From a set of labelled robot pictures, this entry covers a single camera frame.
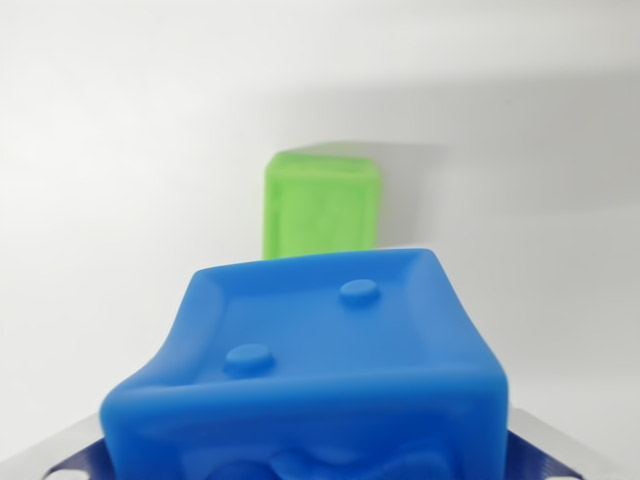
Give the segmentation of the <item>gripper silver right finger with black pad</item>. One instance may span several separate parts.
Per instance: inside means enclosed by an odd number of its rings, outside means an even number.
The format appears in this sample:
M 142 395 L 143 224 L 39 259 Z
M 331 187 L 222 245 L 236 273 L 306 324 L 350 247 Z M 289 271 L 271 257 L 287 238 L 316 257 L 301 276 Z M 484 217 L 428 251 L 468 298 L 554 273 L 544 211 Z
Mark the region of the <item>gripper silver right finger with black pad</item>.
M 638 479 L 529 412 L 510 407 L 505 479 Z

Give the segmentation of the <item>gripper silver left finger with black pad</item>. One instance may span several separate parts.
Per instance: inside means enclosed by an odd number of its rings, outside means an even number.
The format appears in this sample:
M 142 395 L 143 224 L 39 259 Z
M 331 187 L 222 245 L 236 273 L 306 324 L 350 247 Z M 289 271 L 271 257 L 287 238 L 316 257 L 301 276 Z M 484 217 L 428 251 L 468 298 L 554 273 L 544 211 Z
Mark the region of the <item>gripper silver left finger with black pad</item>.
M 2 479 L 107 479 L 108 455 L 94 413 L 1 462 Z

